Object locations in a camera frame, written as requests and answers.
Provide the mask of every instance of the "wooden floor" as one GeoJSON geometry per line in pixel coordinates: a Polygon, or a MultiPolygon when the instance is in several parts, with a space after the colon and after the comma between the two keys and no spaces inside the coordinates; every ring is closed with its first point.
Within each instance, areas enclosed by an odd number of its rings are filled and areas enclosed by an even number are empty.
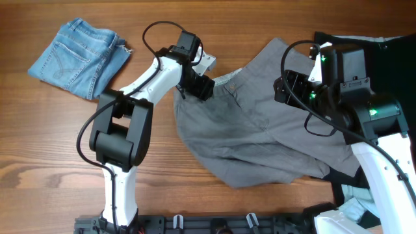
{"type": "MultiPolygon", "coordinates": [[[[211,77],[243,67],[273,37],[291,43],[312,39],[315,31],[398,36],[414,33],[416,25],[415,1],[66,2],[0,0],[0,233],[72,233],[74,218],[97,215],[104,208],[103,174],[75,150],[78,130],[96,102],[27,75],[61,24],[81,17],[127,40],[135,52],[114,78],[114,89],[128,85],[150,65],[152,55],[141,36],[157,20],[178,22],[203,40],[206,52],[217,57],[211,77]]],[[[166,47],[178,33],[158,26],[148,33],[148,41],[154,48],[166,47]]],[[[270,214],[333,200],[329,183],[308,178],[291,185],[231,189],[181,143],[172,91],[153,116],[151,146],[136,181],[142,215],[270,214]]],[[[83,149],[93,159],[87,140],[83,149]]]]}

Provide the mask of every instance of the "green light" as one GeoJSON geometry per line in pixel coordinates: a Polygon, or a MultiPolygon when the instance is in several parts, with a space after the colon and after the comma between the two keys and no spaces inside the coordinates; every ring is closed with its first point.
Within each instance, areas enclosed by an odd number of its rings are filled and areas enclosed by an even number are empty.
{"type": "Polygon", "coordinates": [[[373,116],[373,115],[375,115],[375,114],[377,114],[378,113],[378,111],[377,110],[374,110],[374,109],[371,109],[370,110],[370,115],[371,116],[373,116]]]}

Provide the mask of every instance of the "jeans pocket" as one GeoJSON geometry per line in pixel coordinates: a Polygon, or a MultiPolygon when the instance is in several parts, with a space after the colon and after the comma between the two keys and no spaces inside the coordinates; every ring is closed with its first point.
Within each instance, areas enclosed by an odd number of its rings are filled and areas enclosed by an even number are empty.
{"type": "Polygon", "coordinates": [[[62,42],[54,41],[52,50],[42,66],[40,76],[43,80],[65,90],[90,62],[62,42]]]}

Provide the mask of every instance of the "denim fabric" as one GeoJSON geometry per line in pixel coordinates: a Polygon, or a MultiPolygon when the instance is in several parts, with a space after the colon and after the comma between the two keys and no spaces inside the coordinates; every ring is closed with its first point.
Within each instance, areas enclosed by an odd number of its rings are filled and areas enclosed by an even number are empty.
{"type": "Polygon", "coordinates": [[[77,18],[62,25],[29,75],[86,99],[97,98],[129,58],[124,39],[77,18]]]}

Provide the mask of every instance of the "black and white machine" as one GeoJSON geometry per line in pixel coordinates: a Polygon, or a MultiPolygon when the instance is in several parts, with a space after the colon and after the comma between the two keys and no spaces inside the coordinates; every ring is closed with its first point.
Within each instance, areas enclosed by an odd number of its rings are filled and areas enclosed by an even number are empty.
{"type": "MultiPolygon", "coordinates": [[[[75,221],[74,234],[368,233],[334,207],[286,214],[292,222],[285,220],[284,215],[253,213],[197,218],[138,215],[136,173],[149,148],[153,106],[175,86],[184,98],[185,94],[201,101],[210,98],[215,82],[204,73],[213,69],[216,62],[214,56],[205,53],[195,34],[173,22],[152,23],[144,31],[143,41],[155,55],[153,64],[129,86],[100,95],[97,112],[80,130],[77,151],[86,162],[103,169],[106,201],[100,216],[75,221]],[[154,52],[144,36],[159,23],[176,25],[182,32],[176,45],[154,52]],[[129,127],[112,122],[112,118],[122,117],[131,119],[129,127]],[[80,147],[81,137],[93,121],[89,143],[98,162],[87,159],[80,147]]],[[[375,94],[370,89],[363,50],[354,45],[315,45],[313,74],[285,71],[289,50],[301,43],[313,44],[301,41],[288,47],[282,58],[281,78],[274,84],[275,100],[303,108],[342,131],[367,176],[383,232],[414,233],[416,175],[400,104],[391,96],[375,94]]]]}

